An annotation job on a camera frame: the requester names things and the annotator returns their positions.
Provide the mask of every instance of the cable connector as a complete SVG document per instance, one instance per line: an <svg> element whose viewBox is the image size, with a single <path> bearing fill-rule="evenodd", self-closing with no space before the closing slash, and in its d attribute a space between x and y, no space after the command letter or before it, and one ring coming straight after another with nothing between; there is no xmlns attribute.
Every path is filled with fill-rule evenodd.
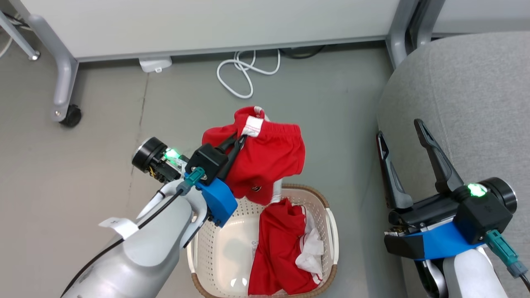
<svg viewBox="0 0 530 298"><path fill-rule="evenodd" d="M190 189L199 182L205 176L204 169L201 167L196 167L191 174L189 174L184 181L182 181L177 187L176 191L178 192L182 189L182 196L187 195L190 192Z"/></svg>
<svg viewBox="0 0 530 298"><path fill-rule="evenodd" d="M515 250L508 244L508 242L502 237L497 230L491 230L486 233L484 239L488 247L500 258L500 260L506 265L508 272L514 277L518 278L528 272L528 269L519 261L519 255Z"/></svg>

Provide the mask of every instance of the perforated basket side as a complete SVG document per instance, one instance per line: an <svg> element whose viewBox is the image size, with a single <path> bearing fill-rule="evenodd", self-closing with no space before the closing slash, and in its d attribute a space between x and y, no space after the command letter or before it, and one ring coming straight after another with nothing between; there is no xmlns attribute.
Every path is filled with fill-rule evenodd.
<svg viewBox="0 0 530 298"><path fill-rule="evenodd" d="M326 220L329 208L328 201L316 189L303 185L284 184L282 186L282 196L288 197L292 204L303 205L311 212L315 219L316 228L324 241L324 255L322 256L323 282L315 290L298 295L275 294L273 297L297 297L310 298L316 297L326 291L333 282L337 274L337 266L333 264L333 241L330 235L330 227ZM258 215L264 209L264 206L258 205L247 199L238 200L237 210L232 217L247 215ZM192 273L193 284L201 295L206 298L245 298L245 296L224 295L215 284L213 276L213 247L215 233L219 228L211 222L206 222L202 229L197 233L194 245L196 245L196 273Z"/></svg>

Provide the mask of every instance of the basket bottom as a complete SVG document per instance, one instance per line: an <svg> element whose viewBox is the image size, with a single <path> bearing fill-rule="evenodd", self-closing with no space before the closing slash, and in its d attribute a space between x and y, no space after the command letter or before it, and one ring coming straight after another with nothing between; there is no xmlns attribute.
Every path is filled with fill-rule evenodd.
<svg viewBox="0 0 530 298"><path fill-rule="evenodd" d="M247 296L258 236L259 215L232 217L217 231L213 247L213 273L220 292Z"/></svg>

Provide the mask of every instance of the black wheel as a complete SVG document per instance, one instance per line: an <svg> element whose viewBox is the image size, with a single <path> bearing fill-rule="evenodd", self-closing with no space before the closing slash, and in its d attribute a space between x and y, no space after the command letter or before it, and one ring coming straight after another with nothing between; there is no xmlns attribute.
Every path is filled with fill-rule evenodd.
<svg viewBox="0 0 530 298"><path fill-rule="evenodd" d="M81 116L81 109L75 104L70 104L66 117L59 123L65 127L75 127L81 121Z"/></svg>

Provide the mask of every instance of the gray fabric ottoman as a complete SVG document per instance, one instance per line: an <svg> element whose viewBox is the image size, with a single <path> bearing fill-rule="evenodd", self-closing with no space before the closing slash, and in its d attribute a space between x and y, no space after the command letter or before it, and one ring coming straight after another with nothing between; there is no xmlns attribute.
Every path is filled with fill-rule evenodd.
<svg viewBox="0 0 530 298"><path fill-rule="evenodd" d="M436 191L414 118L427 124L465 182L509 182L518 207L504 235L530 267L529 116L530 32L509 32L446 38L414 51L385 87L378 123L415 200ZM508 296L528 297L523 282L487 251ZM425 297L410 278L415 269L404 270L409 296Z"/></svg>

